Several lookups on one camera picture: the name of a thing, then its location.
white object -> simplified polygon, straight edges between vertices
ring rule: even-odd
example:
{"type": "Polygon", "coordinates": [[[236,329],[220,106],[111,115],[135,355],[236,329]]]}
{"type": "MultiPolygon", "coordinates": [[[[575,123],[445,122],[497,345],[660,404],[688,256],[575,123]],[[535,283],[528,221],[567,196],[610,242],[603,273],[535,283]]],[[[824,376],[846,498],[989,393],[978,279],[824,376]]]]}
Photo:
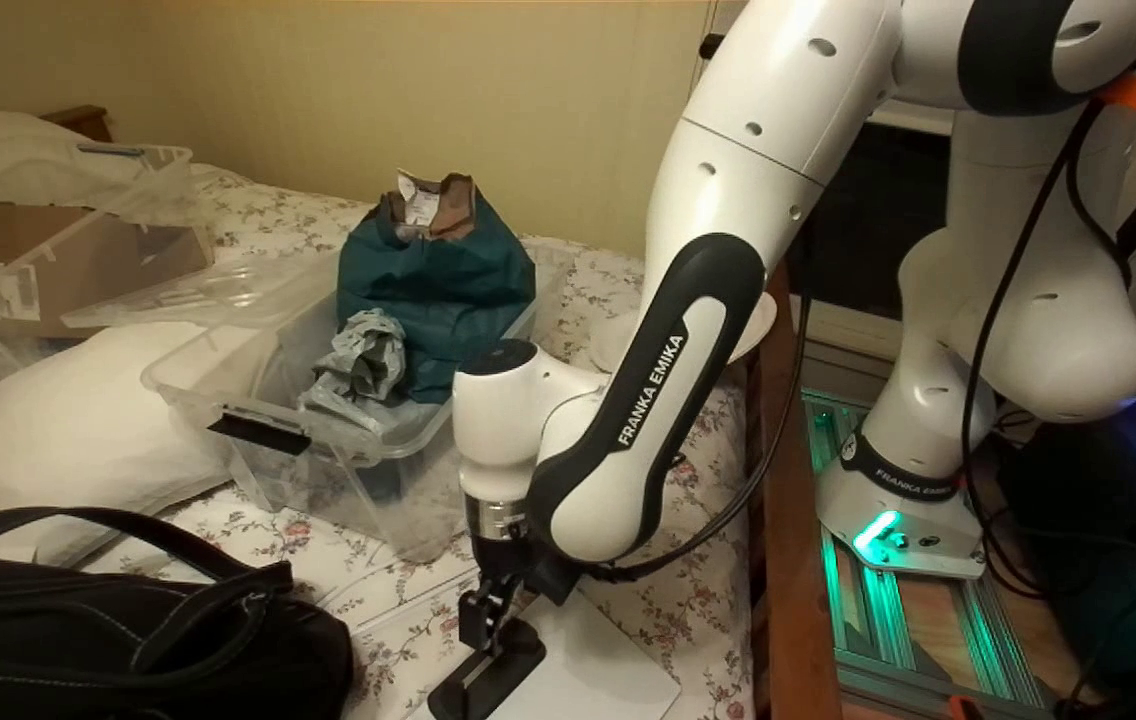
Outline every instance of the white object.
{"type": "Polygon", "coordinates": [[[419,188],[413,175],[395,175],[404,221],[399,242],[430,242],[432,221],[439,217],[439,193],[419,188]]]}
{"type": "MultiPolygon", "coordinates": [[[[592,335],[592,364],[596,374],[615,374],[632,333],[636,333],[636,314],[613,317],[610,325],[596,329],[592,335]]],[[[776,299],[765,292],[752,320],[745,325],[727,364],[738,364],[740,355],[749,355],[776,325],[776,299]]]]}
{"type": "MultiPolygon", "coordinates": [[[[718,335],[745,325],[740,299],[731,308],[727,297],[738,275],[756,287],[745,275],[756,263],[740,256],[756,256],[765,273],[780,263],[888,82],[905,101],[1000,115],[963,111],[967,127],[956,127],[948,231],[921,246],[905,267],[910,292],[921,292],[910,317],[918,329],[905,333],[902,374],[864,426],[883,468],[948,486],[963,461],[956,448],[963,364],[997,267],[1076,115],[1067,108],[1132,65],[1136,5],[1125,0],[1073,0],[1059,18],[1045,18],[1031,0],[752,0],[707,60],[660,160],[640,329],[619,355],[596,351],[615,380],[603,393],[558,395],[560,380],[542,355],[528,355],[528,367],[548,389],[528,389],[519,367],[487,376],[486,384],[497,389],[460,412],[460,452],[511,441],[508,452],[523,461],[528,437],[542,437],[542,452],[502,486],[463,480],[470,498],[481,503],[528,498],[533,538],[567,562],[599,564],[643,543],[660,513],[660,461],[695,412],[702,367],[712,364],[718,335]],[[491,426],[497,409],[515,409],[519,421],[491,426]]],[[[1010,292],[983,380],[1045,421],[1096,421],[1136,395],[1136,317],[1064,193],[1051,196],[1024,275],[1010,292]]],[[[989,395],[973,426],[973,441],[983,441],[989,395]]],[[[882,513],[905,517],[902,528],[927,532],[905,538],[918,552],[910,568],[980,578],[980,532],[960,502],[942,513],[894,510],[894,491],[854,486],[874,480],[841,475],[821,510],[841,541],[864,538],[864,517],[874,525],[882,513]]]]}
{"type": "Polygon", "coordinates": [[[535,599],[523,620],[548,658],[491,712],[497,720],[660,720],[680,695],[680,683],[583,596],[572,596],[566,607],[535,599]]]}
{"type": "MultiPolygon", "coordinates": [[[[141,374],[202,335],[195,325],[108,329],[0,380],[0,510],[103,503],[166,513],[229,480],[213,441],[185,426],[141,374]]],[[[108,541],[82,522],[39,522],[0,558],[82,564],[108,541]]]]}

black cable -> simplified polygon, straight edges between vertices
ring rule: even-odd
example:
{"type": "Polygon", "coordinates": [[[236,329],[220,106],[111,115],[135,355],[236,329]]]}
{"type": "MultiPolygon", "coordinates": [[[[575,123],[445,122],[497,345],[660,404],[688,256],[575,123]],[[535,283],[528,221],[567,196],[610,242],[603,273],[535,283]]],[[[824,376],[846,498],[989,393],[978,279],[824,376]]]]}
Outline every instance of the black cable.
{"type": "MultiPolygon", "coordinates": [[[[1011,250],[1011,256],[1010,256],[1010,263],[1003,263],[1003,275],[1000,275],[1000,283],[997,283],[997,297],[994,297],[994,305],[989,305],[989,314],[983,314],[983,320],[980,320],[978,348],[973,348],[973,364],[967,364],[967,389],[963,389],[963,417],[960,417],[960,452],[963,452],[963,463],[960,463],[960,471],[963,471],[963,480],[967,480],[973,513],[978,513],[980,532],[983,532],[989,548],[997,552],[997,562],[1000,562],[1017,580],[1024,580],[1024,584],[1031,584],[1031,580],[1017,573],[1017,564],[1010,562],[1003,543],[994,538],[989,517],[983,517],[983,510],[980,510],[980,491],[973,488],[973,404],[978,404],[978,384],[980,384],[980,361],[983,361],[983,348],[989,348],[989,342],[994,342],[1000,305],[1003,305],[1003,297],[1010,297],[1010,287],[1011,287],[1011,279],[1017,279],[1017,267],[1022,267],[1022,260],[1024,260],[1031,236],[1038,236],[1038,226],[1041,226],[1041,217],[1045,217],[1045,205],[1048,205],[1048,196],[1051,196],[1059,174],[1064,174],[1064,168],[1073,165],[1073,158],[1084,147],[1088,127],[1096,123],[1096,115],[1102,115],[1096,106],[1088,106],[1088,108],[1080,111],[1076,127],[1067,131],[1064,147],[1058,152],[1058,160],[1051,160],[1051,168],[1048,168],[1048,175],[1045,175],[1045,184],[1041,184],[1041,193],[1038,193],[1038,200],[1031,200],[1031,211],[1029,211],[1029,221],[1024,221],[1024,230],[1022,230],[1022,236],[1017,236],[1017,250],[1011,250]]],[[[1076,688],[1067,692],[1064,707],[1080,707],[1080,692],[1084,692],[1092,670],[1104,661],[1104,653],[1107,653],[1115,627],[1119,627],[1132,613],[1136,613],[1136,596],[1113,616],[1113,626],[1107,626],[1102,650],[1084,661],[1080,680],[1076,680],[1076,688]]]]}
{"type": "Polygon", "coordinates": [[[1038,528],[1038,525],[1017,525],[1010,510],[997,510],[989,517],[994,525],[1011,525],[1017,538],[1045,538],[1045,541],[1064,541],[1064,543],[1113,543],[1113,548],[1136,548],[1136,541],[1125,538],[1102,538],[1102,532],[1059,532],[1059,528],[1038,528]]]}
{"type": "Polygon", "coordinates": [[[980,320],[978,348],[973,348],[973,364],[967,364],[967,389],[963,389],[963,417],[960,417],[960,452],[963,452],[963,463],[960,463],[960,475],[967,480],[973,517],[978,517],[978,525],[980,525],[980,538],[983,538],[989,552],[1011,573],[1017,584],[1024,584],[1024,590],[1011,590],[1011,584],[1003,584],[1003,590],[1011,590],[1011,591],[1022,591],[1022,596],[1031,596],[1031,591],[1041,591],[1041,590],[1038,590],[1038,580],[1029,580],[1024,573],[1017,573],[1017,564],[1010,562],[1003,543],[1000,543],[1000,541],[994,538],[994,528],[989,528],[989,513],[983,513],[983,503],[980,503],[980,491],[973,488],[973,404],[978,404],[978,384],[980,384],[980,361],[983,361],[983,348],[989,348],[989,342],[994,342],[994,329],[997,329],[997,317],[1000,317],[1000,308],[1003,308],[1003,297],[1010,297],[1010,287],[1011,287],[1011,279],[1017,279],[1017,267],[1022,267],[1022,260],[1024,260],[1024,251],[1029,251],[1038,230],[1041,230],[1045,205],[1048,205],[1048,196],[1051,196],[1059,174],[1064,174],[1064,168],[1073,165],[1073,158],[1084,147],[1088,127],[1096,123],[1096,115],[1102,115],[1102,106],[1088,106],[1088,108],[1080,111],[1076,127],[1073,127],[1067,141],[1059,145],[1059,152],[1058,152],[1058,160],[1051,160],[1051,168],[1048,168],[1048,175],[1045,175],[1045,184],[1041,184],[1041,193],[1038,193],[1038,200],[1031,200],[1031,211],[1029,211],[1024,226],[1022,226],[1022,236],[1017,236],[1017,246],[1011,246],[1011,256],[1010,256],[1003,275],[1000,275],[1000,283],[997,283],[997,297],[994,297],[994,305],[989,305],[989,314],[983,314],[983,320],[980,320]]]}
{"type": "Polygon", "coordinates": [[[632,584],[640,578],[651,578],[651,573],[668,568],[674,562],[695,552],[712,538],[720,538],[749,510],[749,502],[765,488],[765,475],[768,475],[768,468],[772,468],[772,461],[776,461],[776,452],[785,445],[785,431],[787,431],[787,426],[795,417],[795,404],[802,404],[810,317],[812,317],[812,292],[802,287],[802,329],[795,329],[795,355],[794,355],[794,393],[787,393],[785,417],[780,417],[776,431],[768,437],[768,448],[765,448],[762,463],[749,471],[745,488],[702,532],[693,532],[680,548],[674,548],[665,558],[651,558],[643,564],[626,564],[626,568],[599,564],[599,568],[590,568],[592,580],[632,584]]]}
{"type": "Polygon", "coordinates": [[[1119,251],[1119,246],[1113,242],[1113,231],[1107,230],[1102,230],[1102,221],[1092,217],[1092,210],[1084,205],[1084,193],[1080,193],[1080,158],[1084,158],[1084,141],[1080,141],[1080,147],[1073,152],[1073,160],[1067,160],[1067,196],[1073,196],[1073,210],[1076,210],[1076,217],[1084,221],[1084,230],[1092,231],[1092,242],[1096,242],[1096,250],[1104,250],[1113,260],[1115,260],[1115,267],[1125,273],[1125,283],[1132,283],[1132,267],[1130,267],[1130,260],[1125,260],[1125,251],[1119,251]]]}
{"type": "Polygon", "coordinates": [[[1064,695],[1059,712],[1076,712],[1084,707],[1080,695],[1088,688],[1088,676],[1096,671],[1096,665],[1107,658],[1113,639],[1119,638],[1125,620],[1136,613],[1136,596],[1107,620],[1107,627],[1102,634],[1102,643],[1088,653],[1073,692],[1064,695]]]}

bedspread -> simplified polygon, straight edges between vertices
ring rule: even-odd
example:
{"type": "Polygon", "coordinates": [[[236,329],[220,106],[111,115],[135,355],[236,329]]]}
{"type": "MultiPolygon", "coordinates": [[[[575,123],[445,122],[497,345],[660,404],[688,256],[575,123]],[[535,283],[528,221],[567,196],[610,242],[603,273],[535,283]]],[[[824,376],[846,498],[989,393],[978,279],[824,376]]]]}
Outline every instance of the bedspread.
{"type": "MultiPolygon", "coordinates": [[[[202,230],[220,260],[337,250],[369,205],[251,184],[195,165],[202,230]]],[[[558,297],[535,314],[533,335],[566,361],[590,364],[592,329],[632,308],[640,263],[567,242],[523,242],[535,267],[558,275],[558,297]]],[[[668,471],[665,525],[647,552],[693,538],[740,480],[740,393],[718,389],[668,471]]],[[[297,513],[263,513],[236,488],[213,491],[170,517],[250,564],[294,562],[307,599],[352,627],[369,692],[349,717],[408,717],[463,658],[455,591],[474,580],[463,538],[432,564],[297,513]]],[[[94,568],[185,578],[150,543],[126,541],[94,568]]],[[[680,564],[626,590],[583,580],[581,591],[675,680],[675,720],[752,717],[745,528],[731,525],[680,564]]]]}

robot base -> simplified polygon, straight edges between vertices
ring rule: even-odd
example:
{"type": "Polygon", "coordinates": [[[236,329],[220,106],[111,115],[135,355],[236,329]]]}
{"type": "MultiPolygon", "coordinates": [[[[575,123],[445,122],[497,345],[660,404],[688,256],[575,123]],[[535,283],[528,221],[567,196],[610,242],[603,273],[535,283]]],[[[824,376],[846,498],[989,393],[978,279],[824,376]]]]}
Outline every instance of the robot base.
{"type": "Polygon", "coordinates": [[[910,502],[835,461],[821,475],[817,513],[868,568],[948,580],[983,578],[980,525],[960,491],[910,502]]]}

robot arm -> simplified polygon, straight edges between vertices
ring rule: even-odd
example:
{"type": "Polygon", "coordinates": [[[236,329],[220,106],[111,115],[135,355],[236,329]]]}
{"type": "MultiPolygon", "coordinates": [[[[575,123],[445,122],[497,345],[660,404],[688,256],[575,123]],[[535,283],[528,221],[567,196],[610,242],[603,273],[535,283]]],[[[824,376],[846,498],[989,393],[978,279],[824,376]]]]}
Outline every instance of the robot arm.
{"type": "Polygon", "coordinates": [[[752,0],[668,141],[615,376],[535,348],[455,376],[486,578],[566,599],[655,532],[668,461],[883,93],[1038,115],[1132,65],[1132,0],[752,0]]]}
{"type": "Polygon", "coordinates": [[[535,591],[560,599],[575,564],[615,562],[655,532],[668,461],[882,106],[896,45],[902,0],[749,5],[665,152],[643,314],[615,376],[567,374],[533,348],[455,376],[463,491],[476,517],[523,503],[497,517],[523,517],[535,591]]]}

